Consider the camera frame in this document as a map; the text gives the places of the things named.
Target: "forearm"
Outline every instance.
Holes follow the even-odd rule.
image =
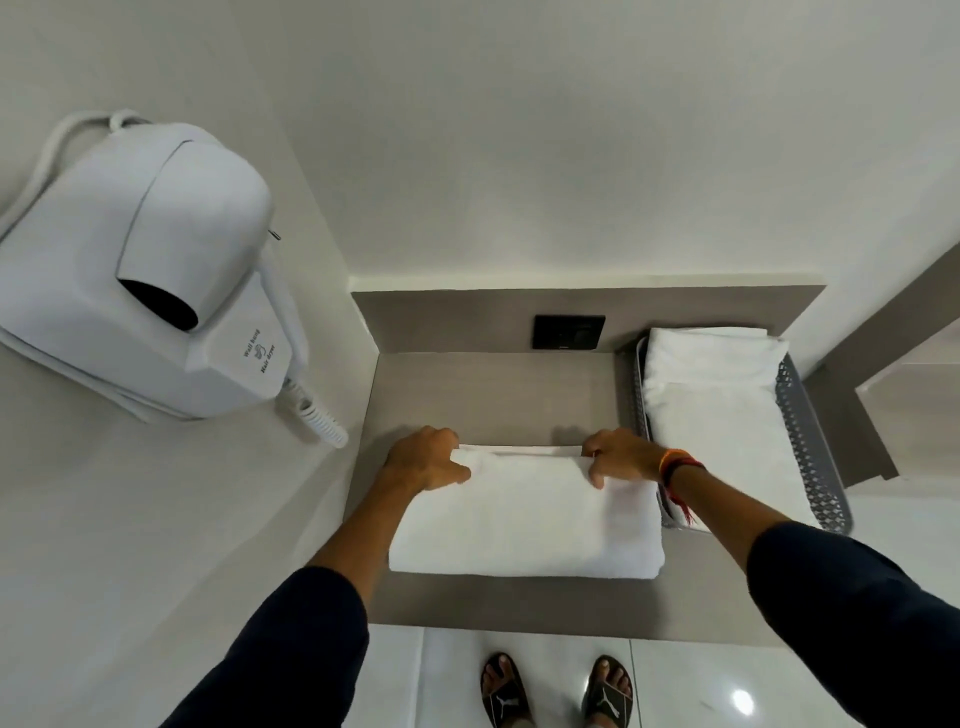
[[[670,488],[744,571],[757,536],[776,523],[790,520],[702,468],[680,466],[673,473]]]
[[[381,471],[367,497],[307,566],[341,573],[369,607],[390,542],[418,491],[418,484],[405,473]]]

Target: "folded white towel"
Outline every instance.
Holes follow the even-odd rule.
[[[736,335],[736,329],[708,328],[650,332],[644,368],[644,390],[665,384],[773,387],[787,343],[757,336],[757,329]]]
[[[819,526],[777,406],[774,387],[787,345],[755,331],[651,332],[643,401],[653,435],[661,445],[689,451],[734,488]],[[668,507],[682,522],[680,510]],[[708,530],[699,520],[692,527]]]
[[[656,486],[608,478],[597,491],[589,458],[542,450],[454,450],[472,477],[414,498],[390,547],[391,570],[654,578],[664,558]]]

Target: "left hand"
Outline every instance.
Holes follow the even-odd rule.
[[[409,484],[415,493],[466,482],[470,468],[450,460],[450,453],[459,446],[460,438],[452,429],[422,427],[394,443],[381,475]]]

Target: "white wall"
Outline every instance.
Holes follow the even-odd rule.
[[[0,351],[0,723],[156,725],[342,518],[377,352],[225,0],[4,3],[0,67],[0,206],[75,109],[195,123],[263,174],[309,378],[352,438],[270,406],[142,425]]]
[[[819,273],[808,369],[960,239],[952,0],[231,2],[358,288]]]

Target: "white tile floor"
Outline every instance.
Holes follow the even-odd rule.
[[[856,726],[782,647],[631,640],[643,728]]]
[[[630,668],[631,726],[734,728],[853,722],[789,650],[372,625],[347,728],[488,728],[480,666],[509,652],[540,728],[580,728],[590,667],[607,653]]]
[[[344,728],[413,728],[422,651],[422,627],[372,624]]]

